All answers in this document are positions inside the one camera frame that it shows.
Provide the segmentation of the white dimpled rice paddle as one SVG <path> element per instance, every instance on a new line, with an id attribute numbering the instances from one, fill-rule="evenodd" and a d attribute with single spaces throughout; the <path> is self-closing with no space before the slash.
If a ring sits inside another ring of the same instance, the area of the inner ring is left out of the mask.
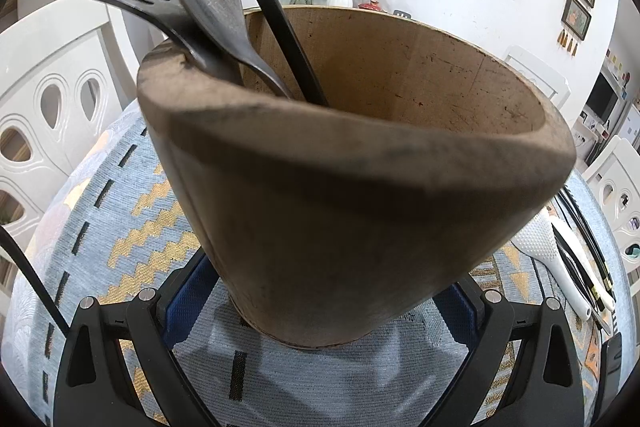
<path id="1" fill-rule="evenodd" d="M 582 321 L 590 319 L 592 306 L 573 282 L 561 259 L 546 207 L 512 237 L 511 243 L 521 253 L 541 262 L 554 277 L 576 315 Z"/>

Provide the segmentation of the black chopstick gold band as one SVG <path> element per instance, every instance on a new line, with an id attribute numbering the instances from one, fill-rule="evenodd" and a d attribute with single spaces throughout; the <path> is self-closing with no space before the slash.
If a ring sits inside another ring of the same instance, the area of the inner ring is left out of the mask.
<path id="1" fill-rule="evenodd" d="M 580 233 L 582 233 L 582 236 L 584 236 L 587 246 L 589 247 L 592 257 L 596 262 L 596 265 L 600 272 L 600 277 L 603 281 L 606 292 L 612 298 L 615 298 L 611 273 L 610 271 L 608 271 L 608 267 L 606 266 L 602 251 L 596 241 L 596 238 L 594 237 L 591 231 L 590 226 L 588 225 L 588 222 L 586 221 L 582 213 L 579 211 L 579 208 L 577 206 L 576 200 L 574 199 L 574 196 L 572 195 L 572 193 L 570 193 L 570 190 L 566 186 L 563 186 L 561 188 L 561 190 L 558 193 L 558 196 L 561 199 L 562 204 L 566 207 L 566 209 L 572 216 L 572 219 L 575 221 L 576 225 L 578 226 Z"/>

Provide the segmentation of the brown wooden utensil holder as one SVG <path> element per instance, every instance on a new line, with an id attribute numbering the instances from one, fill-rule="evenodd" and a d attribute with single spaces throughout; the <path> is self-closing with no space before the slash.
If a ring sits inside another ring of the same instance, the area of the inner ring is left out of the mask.
<path id="1" fill-rule="evenodd" d="M 138 102 L 232 303 L 296 349 L 351 343 L 460 280 L 576 161 L 533 83 L 446 32 L 380 12 L 286 9 L 327 106 L 143 60 Z"/>

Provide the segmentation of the dark metal fork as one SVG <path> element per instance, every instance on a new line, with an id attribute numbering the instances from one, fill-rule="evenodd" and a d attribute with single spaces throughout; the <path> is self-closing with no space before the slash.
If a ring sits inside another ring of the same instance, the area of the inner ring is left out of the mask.
<path id="1" fill-rule="evenodd" d="M 186 12 L 180 0 L 96 0 L 146 20 L 163 32 L 186 58 L 209 76 L 241 86 L 240 66 Z"/>

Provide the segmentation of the black knife handle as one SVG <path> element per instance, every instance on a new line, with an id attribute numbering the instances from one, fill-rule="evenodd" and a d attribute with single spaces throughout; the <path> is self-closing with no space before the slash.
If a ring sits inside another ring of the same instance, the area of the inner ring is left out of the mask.
<path id="1" fill-rule="evenodd" d="M 283 11 L 280 0 L 257 1 L 305 100 L 312 104 L 329 106 L 317 75 Z"/>

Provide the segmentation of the white chair far right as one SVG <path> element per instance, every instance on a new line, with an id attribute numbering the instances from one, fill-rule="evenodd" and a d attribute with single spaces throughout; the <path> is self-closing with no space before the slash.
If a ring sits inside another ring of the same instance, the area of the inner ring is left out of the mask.
<path id="1" fill-rule="evenodd" d="M 627 273 L 639 268 L 640 157 L 613 136 L 582 174 L 610 227 Z"/>

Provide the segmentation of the white chair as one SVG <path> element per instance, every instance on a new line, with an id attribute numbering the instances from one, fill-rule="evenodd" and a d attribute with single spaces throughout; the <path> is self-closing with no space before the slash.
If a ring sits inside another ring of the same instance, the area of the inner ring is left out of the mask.
<path id="1" fill-rule="evenodd" d="M 566 79 L 555 69 L 520 46 L 506 51 L 506 64 L 532 82 L 553 104 L 561 109 L 570 96 Z"/>
<path id="2" fill-rule="evenodd" d="M 639 268 L 640 157 L 613 136 L 582 174 L 610 227 L 627 273 Z"/>
<path id="3" fill-rule="evenodd" d="M 101 133 L 134 99 L 134 75 L 100 2 L 58 0 L 1 35 L 1 197 L 21 247 Z"/>

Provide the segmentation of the white chair right side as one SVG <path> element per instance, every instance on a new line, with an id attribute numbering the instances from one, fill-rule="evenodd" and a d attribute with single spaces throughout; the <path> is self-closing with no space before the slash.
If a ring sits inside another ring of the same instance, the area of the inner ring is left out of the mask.
<path id="1" fill-rule="evenodd" d="M 506 64 L 532 82 L 553 104 L 561 109 L 570 96 L 566 79 L 555 69 L 520 46 L 506 51 Z"/>

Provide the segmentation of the white chair near left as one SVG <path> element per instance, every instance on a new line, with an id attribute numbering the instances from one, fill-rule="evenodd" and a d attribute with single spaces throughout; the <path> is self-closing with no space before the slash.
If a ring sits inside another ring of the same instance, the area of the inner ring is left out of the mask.
<path id="1" fill-rule="evenodd" d="M 21 247 L 101 133 L 134 99 L 134 75 L 100 2 L 58 0 L 1 35 L 1 197 Z"/>

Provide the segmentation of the small framed picture lower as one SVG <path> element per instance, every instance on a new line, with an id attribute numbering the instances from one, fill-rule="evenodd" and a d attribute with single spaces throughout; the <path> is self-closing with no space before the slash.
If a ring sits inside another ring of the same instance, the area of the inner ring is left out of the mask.
<path id="1" fill-rule="evenodd" d="M 580 40 L 584 41 L 591 22 L 591 15 L 579 0 L 566 0 L 562 23 Z"/>

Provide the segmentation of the small phone stand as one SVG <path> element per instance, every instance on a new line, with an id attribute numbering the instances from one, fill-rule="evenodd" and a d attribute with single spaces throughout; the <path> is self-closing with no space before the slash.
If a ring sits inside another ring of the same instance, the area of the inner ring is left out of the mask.
<path id="1" fill-rule="evenodd" d="M 407 13 L 405 11 L 401 11 L 401 10 L 395 10 L 393 12 L 393 15 L 401 17 L 401 18 L 406 18 L 407 20 L 411 20 L 412 19 L 411 14 L 409 14 L 409 13 Z"/>

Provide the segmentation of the red lidded teacup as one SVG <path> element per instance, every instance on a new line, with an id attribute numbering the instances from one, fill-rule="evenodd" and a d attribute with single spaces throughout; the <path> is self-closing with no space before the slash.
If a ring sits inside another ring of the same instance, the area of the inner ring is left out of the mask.
<path id="1" fill-rule="evenodd" d="M 360 10 L 368 10 L 368 11 L 375 11 L 375 12 L 383 12 L 384 11 L 382 6 L 375 0 L 371 0 L 369 2 L 360 3 L 360 5 L 358 5 L 358 8 Z"/>

